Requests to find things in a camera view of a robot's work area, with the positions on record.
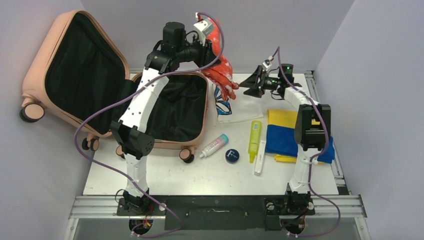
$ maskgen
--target white cloth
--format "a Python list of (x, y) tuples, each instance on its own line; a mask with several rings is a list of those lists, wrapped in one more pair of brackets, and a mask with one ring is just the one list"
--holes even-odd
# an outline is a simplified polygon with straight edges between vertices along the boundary
[(242, 87), (234, 90), (236, 99), (224, 101), (220, 89), (214, 86), (213, 95), (218, 113), (218, 123), (238, 123), (260, 119), (264, 116), (258, 100), (255, 97), (244, 95), (243, 91), (245, 90), (246, 88)]

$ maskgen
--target table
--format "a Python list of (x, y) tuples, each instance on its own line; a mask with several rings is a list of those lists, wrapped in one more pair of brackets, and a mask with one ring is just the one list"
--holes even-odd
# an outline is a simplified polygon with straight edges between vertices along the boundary
[[(242, 82), (250, 74), (234, 74), (235, 82)], [(309, 93), (304, 74), (294, 74), (294, 81), (300, 83)], [(249, 162), (248, 143), (251, 121), (239, 123), (218, 123), (215, 100), (209, 84), (208, 112), (205, 122), (203, 141), (195, 152), (192, 163), (184, 163), (179, 158), (179, 150), (153, 149), (147, 160), (147, 183), (151, 195), (283, 195), (287, 183), (295, 169), (294, 163), (281, 163), (274, 160), (273, 154), (266, 154), (261, 176), (254, 175), (254, 163)], [(242, 96), (246, 89), (236, 91)], [(243, 104), (246, 107), (259, 104), (264, 118), (261, 139), (266, 139), (267, 109), (280, 108), (295, 110), (288, 102), (273, 100), (267, 92), (262, 98), (243, 97), (231, 104)], [(199, 154), (212, 140), (226, 134), (229, 143), (208, 158), (200, 159)], [(117, 142), (112, 138), (100, 139), (99, 149), (94, 159), (126, 172), (126, 161), (115, 154)], [(225, 160), (225, 152), (236, 149), (240, 159), (236, 164)], [(339, 194), (330, 164), (314, 165), (311, 184), (314, 190), (323, 195)], [(83, 195), (115, 195), (124, 189), (127, 180), (124, 176), (99, 166), (91, 165)]]

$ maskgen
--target folded blue towel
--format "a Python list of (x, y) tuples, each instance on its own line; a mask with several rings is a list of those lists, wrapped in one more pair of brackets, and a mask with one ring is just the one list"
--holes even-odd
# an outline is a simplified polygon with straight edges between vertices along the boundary
[[(265, 152), (297, 157), (298, 144), (295, 141), (295, 129), (272, 124), (268, 125)], [(318, 161), (331, 164), (335, 157), (333, 137), (330, 137), (328, 149), (323, 155), (318, 157)]]

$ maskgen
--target wall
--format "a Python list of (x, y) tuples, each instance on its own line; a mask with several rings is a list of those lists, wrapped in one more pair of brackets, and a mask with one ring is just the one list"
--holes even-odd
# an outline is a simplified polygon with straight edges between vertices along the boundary
[(376, 240), (423, 236), (423, 11), (421, 0), (356, 0), (315, 72)]
[(0, 238), (63, 238), (89, 162), (73, 145), (74, 127), (49, 114), (18, 117), (22, 82), (53, 20), (79, 0), (0, 2)]
[(252, 73), (278, 45), (296, 72), (315, 69), (353, 1), (81, 0), (131, 68), (143, 67), (165, 23), (181, 22), (190, 31), (195, 12), (207, 12), (222, 24), (224, 54), (235, 73)]

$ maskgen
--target open suitcase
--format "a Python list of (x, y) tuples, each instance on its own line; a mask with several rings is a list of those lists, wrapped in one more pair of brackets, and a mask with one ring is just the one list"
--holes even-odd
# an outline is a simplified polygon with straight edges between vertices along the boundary
[[(50, 28), (22, 86), (22, 120), (34, 123), (45, 110), (78, 127), (93, 113), (124, 99), (137, 89), (141, 73), (130, 78), (122, 53), (98, 22), (84, 10), (59, 15)], [(150, 115), (146, 133), (156, 148), (182, 149), (191, 162), (203, 138), (208, 80), (201, 73), (174, 75), (161, 92)], [(109, 137), (130, 101), (88, 122), (82, 142), (97, 150), (100, 137)]]

